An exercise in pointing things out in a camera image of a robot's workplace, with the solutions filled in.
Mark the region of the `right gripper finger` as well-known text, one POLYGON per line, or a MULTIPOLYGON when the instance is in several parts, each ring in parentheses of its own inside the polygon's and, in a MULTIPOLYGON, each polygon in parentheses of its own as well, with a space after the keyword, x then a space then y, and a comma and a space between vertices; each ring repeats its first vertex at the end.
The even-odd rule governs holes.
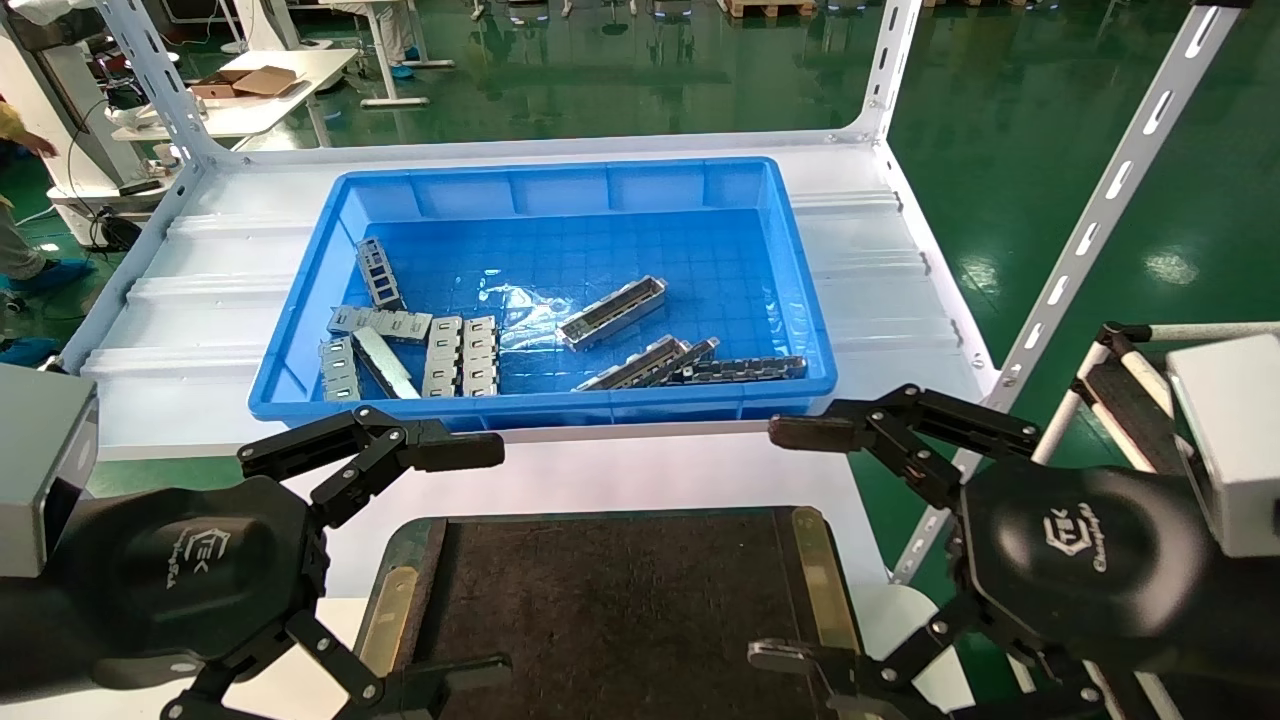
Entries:
POLYGON ((1033 455, 1041 428, 993 409, 915 384, 874 400, 837 398, 817 416, 773 416, 771 442, 827 454, 865 451, 929 506, 954 510, 963 473, 927 438, 982 457, 1033 455))
POLYGON ((968 632, 991 628, 993 618, 979 601, 957 596, 924 626, 893 648, 886 660, 855 650, 800 641, 762 639, 748 647, 756 669, 815 678, 826 703, 837 711, 879 719, 1088 719, 1105 706, 1105 693, 1088 673, 1066 667, 1053 687, 1000 702, 942 710, 914 680, 968 632))

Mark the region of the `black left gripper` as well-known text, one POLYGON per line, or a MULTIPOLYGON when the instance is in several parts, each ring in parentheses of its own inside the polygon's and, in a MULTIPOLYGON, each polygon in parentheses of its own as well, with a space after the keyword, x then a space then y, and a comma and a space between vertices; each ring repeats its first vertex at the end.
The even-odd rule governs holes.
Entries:
POLYGON ((454 434, 360 406, 243 446, 225 489, 84 501, 51 561, 50 661, 61 685, 156 687, 204 669, 163 719, 260 719, 223 703, 293 643, 346 692, 334 719, 439 719, 457 691, 508 682, 504 653, 375 676, 312 612, 337 529, 408 470, 495 468, 497 433, 454 434), (275 482, 339 462, 311 503, 275 482))

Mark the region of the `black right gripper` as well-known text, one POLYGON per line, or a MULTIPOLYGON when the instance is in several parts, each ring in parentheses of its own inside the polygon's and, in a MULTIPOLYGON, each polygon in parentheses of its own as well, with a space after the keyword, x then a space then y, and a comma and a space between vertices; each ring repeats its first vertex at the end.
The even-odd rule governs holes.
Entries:
POLYGON ((959 509, 968 580, 1028 644, 1148 673, 1204 646, 1196 593, 1221 551, 1185 480, 1006 460, 959 509))

